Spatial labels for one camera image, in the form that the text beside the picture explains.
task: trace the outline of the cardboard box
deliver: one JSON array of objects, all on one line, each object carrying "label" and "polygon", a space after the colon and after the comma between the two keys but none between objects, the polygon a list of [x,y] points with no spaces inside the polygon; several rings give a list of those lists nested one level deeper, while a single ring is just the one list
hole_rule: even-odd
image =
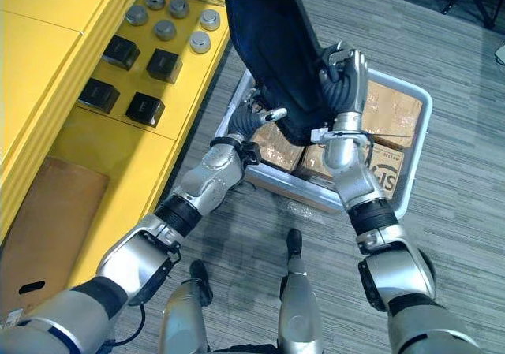
[{"label": "cardboard box", "polygon": [[273,123],[258,129],[252,141],[260,146],[262,162],[287,173],[296,169],[304,149],[290,144]]},{"label": "cardboard box", "polygon": [[[365,158],[368,150],[369,145],[363,147]],[[324,148],[319,145],[307,147],[297,169],[297,174],[300,178],[309,182],[333,189],[331,175],[323,163],[323,151]],[[377,143],[374,144],[370,169],[376,175],[388,199],[392,199],[395,193],[396,181],[402,168],[402,162],[403,153],[401,151],[396,151]]]},{"label": "cardboard box", "polygon": [[369,81],[363,129],[388,147],[411,147],[421,107],[422,103],[412,96]]},{"label": "cardboard box", "polygon": [[29,311],[66,287],[107,181],[82,166],[44,160],[3,242],[2,321],[10,311]]}]

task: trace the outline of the robot leg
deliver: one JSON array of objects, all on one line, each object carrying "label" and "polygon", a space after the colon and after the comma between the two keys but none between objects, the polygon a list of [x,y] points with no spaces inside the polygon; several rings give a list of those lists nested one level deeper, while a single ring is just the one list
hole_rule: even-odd
[{"label": "robot leg", "polygon": [[281,284],[279,347],[286,354],[321,354],[323,337],[316,295],[301,260],[301,233],[288,233],[288,275]]},{"label": "robot leg", "polygon": [[212,291],[208,285],[207,271],[201,261],[192,263],[191,273],[192,277],[175,290],[166,304],[159,354],[208,352],[202,306],[211,303]]}]

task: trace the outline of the black cable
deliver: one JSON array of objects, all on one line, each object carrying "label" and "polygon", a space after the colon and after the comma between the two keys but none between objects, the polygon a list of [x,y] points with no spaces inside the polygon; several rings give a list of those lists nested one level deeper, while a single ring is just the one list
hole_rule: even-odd
[{"label": "black cable", "polygon": [[[248,184],[251,187],[251,189],[250,190],[246,189],[245,191],[242,191],[241,186],[244,186],[244,184]],[[232,187],[230,191],[236,192],[237,194],[250,194],[256,191],[256,186],[253,183],[242,179],[242,181],[240,181],[234,187]]]},{"label": "black cable", "polygon": [[142,319],[140,321],[139,327],[137,328],[137,330],[135,331],[134,334],[132,334],[129,338],[126,338],[123,341],[119,341],[119,342],[110,342],[109,341],[109,342],[106,342],[106,343],[103,344],[103,346],[109,346],[111,348],[116,348],[118,346],[126,345],[129,342],[133,341],[135,338],[137,338],[137,336],[140,334],[140,332],[144,328],[144,324],[145,324],[145,308],[144,308],[143,304],[140,305],[140,314],[142,316]]}]

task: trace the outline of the robotic hand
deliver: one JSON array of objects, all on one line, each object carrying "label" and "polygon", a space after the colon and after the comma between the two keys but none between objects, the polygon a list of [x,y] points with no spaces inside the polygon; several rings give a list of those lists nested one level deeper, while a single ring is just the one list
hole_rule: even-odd
[{"label": "robotic hand", "polygon": [[369,303],[388,316],[394,354],[476,354],[465,327],[435,302],[435,271],[398,223],[360,146],[366,143],[361,115],[367,96],[367,64],[359,51],[340,43],[328,56],[320,80],[336,115],[332,130],[315,129],[311,140],[326,144],[324,163],[350,216]]},{"label": "robotic hand", "polygon": [[253,113],[250,105],[240,106],[229,134],[213,139],[201,164],[154,214],[143,217],[105,254],[96,276],[57,294],[16,326],[0,330],[0,352],[94,354],[126,305],[140,305],[144,314],[142,305],[180,260],[184,238],[219,206],[243,178],[245,167],[260,162],[257,145],[247,140],[261,125],[284,116],[285,109]]}]

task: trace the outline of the yellow shelf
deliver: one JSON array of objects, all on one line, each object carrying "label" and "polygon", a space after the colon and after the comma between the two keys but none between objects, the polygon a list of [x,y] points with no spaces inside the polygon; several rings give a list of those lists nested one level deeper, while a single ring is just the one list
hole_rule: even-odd
[{"label": "yellow shelf", "polygon": [[0,241],[133,0],[3,0]]},{"label": "yellow shelf", "polygon": [[[123,21],[124,14],[143,0],[3,0],[0,23],[9,50],[0,106],[6,117],[0,148],[0,242],[48,154],[110,178],[71,285],[90,278],[104,252],[154,208],[226,47],[225,8],[188,2],[190,13],[184,19],[173,20],[166,9],[149,10],[149,22],[132,27]],[[219,12],[221,27],[208,33],[211,49],[196,54],[189,49],[189,35],[201,30],[198,18],[206,8]],[[175,23],[177,35],[170,42],[159,41],[152,32],[161,19]],[[114,33],[140,48],[129,71],[100,61]],[[176,84],[154,80],[146,72],[155,48],[181,56]],[[121,93],[109,115],[76,105],[90,76]],[[155,129],[125,116],[136,91],[165,104]]]}]

